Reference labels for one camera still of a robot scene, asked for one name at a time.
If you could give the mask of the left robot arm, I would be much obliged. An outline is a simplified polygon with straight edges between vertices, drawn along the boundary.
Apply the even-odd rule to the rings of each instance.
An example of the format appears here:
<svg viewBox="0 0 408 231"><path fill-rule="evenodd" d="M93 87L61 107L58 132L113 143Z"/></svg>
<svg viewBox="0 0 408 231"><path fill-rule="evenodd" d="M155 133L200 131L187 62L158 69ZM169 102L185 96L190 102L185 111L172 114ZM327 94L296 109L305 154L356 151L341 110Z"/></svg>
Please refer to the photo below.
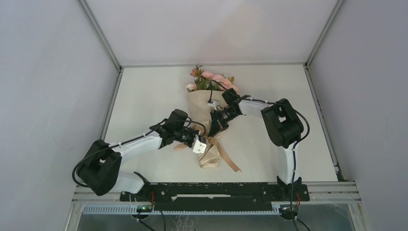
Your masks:
<svg viewBox="0 0 408 231"><path fill-rule="evenodd" d="M194 129L192 124L205 128L204 124L192 121L186 112L175 109L168 118L135 138L112 143L96 140L75 165L72 179L76 185L91 189L97 196L122 191L131 193L140 201L146 200L151 193L147 180L139 173L122 171L121 166L175 141L191 148L195 154L204 153L207 147L205 132Z"/></svg>

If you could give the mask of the pink fake rose stem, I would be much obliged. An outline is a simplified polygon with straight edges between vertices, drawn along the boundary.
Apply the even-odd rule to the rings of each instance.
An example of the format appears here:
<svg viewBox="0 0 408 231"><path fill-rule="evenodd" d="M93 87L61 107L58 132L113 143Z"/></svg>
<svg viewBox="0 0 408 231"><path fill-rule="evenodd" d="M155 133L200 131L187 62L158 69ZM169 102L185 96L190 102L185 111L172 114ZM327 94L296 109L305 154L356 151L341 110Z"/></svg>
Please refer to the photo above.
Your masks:
<svg viewBox="0 0 408 231"><path fill-rule="evenodd" d="M224 77L221 74L213 74L209 71L203 71L201 74L206 80L211 81L211 85L218 88L219 90L226 91L229 89L234 89L236 93L239 92L238 88L234 85L235 77Z"/></svg>

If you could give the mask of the pink fake rose sprig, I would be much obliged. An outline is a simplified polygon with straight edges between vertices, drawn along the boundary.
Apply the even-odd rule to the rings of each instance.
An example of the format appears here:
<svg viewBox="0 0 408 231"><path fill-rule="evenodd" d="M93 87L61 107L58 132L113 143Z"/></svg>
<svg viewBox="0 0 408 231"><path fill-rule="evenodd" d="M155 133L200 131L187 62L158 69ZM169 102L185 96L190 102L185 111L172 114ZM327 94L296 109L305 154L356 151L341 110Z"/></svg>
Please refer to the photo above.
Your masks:
<svg viewBox="0 0 408 231"><path fill-rule="evenodd" d="M202 67L202 65L196 65L196 67L192 69L190 75L194 78L194 80L192 83L186 85L186 90L188 92L207 90L208 80L203 76L204 70Z"/></svg>

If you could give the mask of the brown wrapping paper sheet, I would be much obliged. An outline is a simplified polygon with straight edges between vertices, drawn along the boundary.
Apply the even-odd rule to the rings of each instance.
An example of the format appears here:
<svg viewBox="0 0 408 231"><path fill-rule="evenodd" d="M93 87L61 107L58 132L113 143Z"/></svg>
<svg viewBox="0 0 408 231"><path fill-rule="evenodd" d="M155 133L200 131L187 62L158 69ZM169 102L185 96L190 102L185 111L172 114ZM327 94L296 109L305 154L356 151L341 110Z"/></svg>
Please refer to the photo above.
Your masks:
<svg viewBox="0 0 408 231"><path fill-rule="evenodd" d="M211 124L210 113L214 110L207 105L207 102L209 101L209 98L212 98L213 101L218 101L221 107L225 107L227 104L222 97L222 93L222 91L197 90L187 94L190 110L189 115L193 121L205 125L206 131L204 133L207 139L211 138L208 136Z"/></svg>

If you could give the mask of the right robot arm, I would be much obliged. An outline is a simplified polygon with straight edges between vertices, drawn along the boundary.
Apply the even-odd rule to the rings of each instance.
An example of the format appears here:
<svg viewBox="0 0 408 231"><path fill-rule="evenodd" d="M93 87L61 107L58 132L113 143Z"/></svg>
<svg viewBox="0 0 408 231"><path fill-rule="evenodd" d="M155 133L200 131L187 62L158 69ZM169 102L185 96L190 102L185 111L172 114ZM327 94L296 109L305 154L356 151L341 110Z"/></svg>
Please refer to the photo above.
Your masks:
<svg viewBox="0 0 408 231"><path fill-rule="evenodd" d="M283 200L291 200L302 184L296 158L304 126L298 112L287 99L272 103L252 99L249 95L240 96L233 89L223 92L222 97L227 104L224 108L212 99L207 102L213 107L208 135L215 137L229 127L230 121L241 115L262 118L270 140L279 151L278 194Z"/></svg>

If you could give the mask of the tan ribbon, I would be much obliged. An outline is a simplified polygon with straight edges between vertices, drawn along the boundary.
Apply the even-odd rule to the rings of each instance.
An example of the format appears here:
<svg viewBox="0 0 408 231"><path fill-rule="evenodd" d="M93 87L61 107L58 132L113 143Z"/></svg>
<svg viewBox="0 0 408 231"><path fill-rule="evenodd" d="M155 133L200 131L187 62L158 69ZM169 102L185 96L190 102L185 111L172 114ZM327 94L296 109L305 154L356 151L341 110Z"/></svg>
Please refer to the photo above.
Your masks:
<svg viewBox="0 0 408 231"><path fill-rule="evenodd" d="M198 154L198 163L200 168L217 168L221 160L223 160L234 172L241 172L241 169L233 162L227 152L220 143L220 135L208 139L206 151L203 154Z"/></svg>

